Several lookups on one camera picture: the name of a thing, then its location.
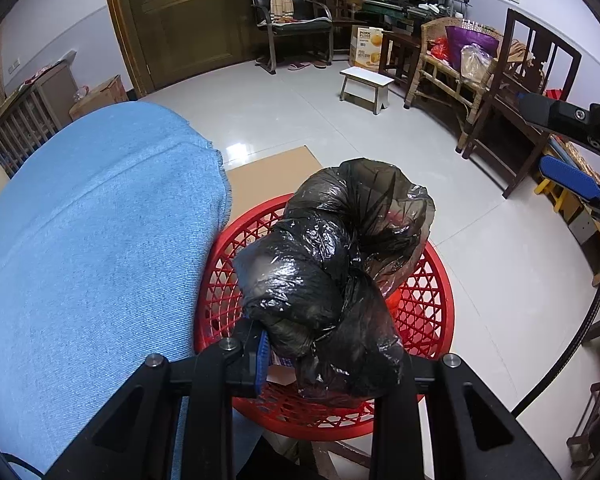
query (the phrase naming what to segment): plaid scarf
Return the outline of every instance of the plaid scarf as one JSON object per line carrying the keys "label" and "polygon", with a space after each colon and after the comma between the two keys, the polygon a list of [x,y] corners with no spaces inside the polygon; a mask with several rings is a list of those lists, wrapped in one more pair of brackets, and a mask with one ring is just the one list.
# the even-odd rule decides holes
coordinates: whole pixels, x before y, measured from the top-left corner
{"label": "plaid scarf", "polygon": [[271,21],[274,23],[294,22],[294,3],[292,0],[271,0]]}

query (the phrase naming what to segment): blue gripper pad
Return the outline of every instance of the blue gripper pad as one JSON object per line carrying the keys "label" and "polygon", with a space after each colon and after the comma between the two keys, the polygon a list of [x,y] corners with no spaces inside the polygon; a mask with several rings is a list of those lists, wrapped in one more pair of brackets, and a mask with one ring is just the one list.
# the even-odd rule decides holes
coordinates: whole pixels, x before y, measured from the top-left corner
{"label": "blue gripper pad", "polygon": [[258,345],[258,355],[256,358],[256,392],[257,394],[262,393],[262,387],[264,382],[267,380],[267,372],[269,370],[269,334],[266,331],[262,331],[262,337],[260,338],[260,344]]}
{"label": "blue gripper pad", "polygon": [[539,167],[545,178],[573,191],[584,200],[600,198],[600,187],[593,178],[558,158],[545,155],[540,159]]}

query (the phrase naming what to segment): red plastic basket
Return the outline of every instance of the red plastic basket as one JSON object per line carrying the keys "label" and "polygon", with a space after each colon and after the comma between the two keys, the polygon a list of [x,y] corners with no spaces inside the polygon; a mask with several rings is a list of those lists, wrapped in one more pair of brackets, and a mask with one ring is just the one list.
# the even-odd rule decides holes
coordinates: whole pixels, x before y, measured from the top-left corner
{"label": "red plastic basket", "polygon": [[[200,287],[194,344],[201,352],[230,335],[242,315],[242,294],[232,267],[241,248],[266,235],[282,217],[291,195],[280,196],[248,211],[216,240]],[[405,349],[435,359],[451,347],[454,300],[440,258],[427,242],[414,273],[400,286],[394,321]],[[302,399],[296,384],[266,383],[257,399],[234,399],[234,408],[264,428],[292,438],[312,441],[343,440],[373,431],[374,402],[358,408],[327,408]]]}

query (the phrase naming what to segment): blue pad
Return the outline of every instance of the blue pad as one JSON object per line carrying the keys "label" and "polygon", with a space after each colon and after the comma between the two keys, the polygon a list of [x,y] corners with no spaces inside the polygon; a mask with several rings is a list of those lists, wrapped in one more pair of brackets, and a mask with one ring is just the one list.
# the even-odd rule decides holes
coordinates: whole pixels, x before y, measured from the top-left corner
{"label": "blue pad", "polygon": [[[147,354],[192,354],[230,209],[219,152],[157,105],[98,110],[29,158],[0,195],[2,452],[46,472]],[[261,432],[234,412],[236,468]]]}
{"label": "blue pad", "polygon": [[600,187],[588,174],[549,155],[540,159],[540,173],[556,184],[573,191],[584,200],[600,198]]}

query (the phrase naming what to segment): purple bag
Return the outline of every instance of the purple bag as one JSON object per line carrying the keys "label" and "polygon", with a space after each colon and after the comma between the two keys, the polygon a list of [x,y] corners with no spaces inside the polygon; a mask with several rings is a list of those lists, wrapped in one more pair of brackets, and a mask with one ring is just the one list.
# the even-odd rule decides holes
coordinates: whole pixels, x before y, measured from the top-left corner
{"label": "purple bag", "polygon": [[472,43],[480,46],[491,57],[498,57],[498,45],[500,42],[482,32],[469,30],[468,28],[456,27],[449,25],[446,28],[446,38],[449,43],[449,63],[460,72],[461,57],[460,53],[464,46]]}

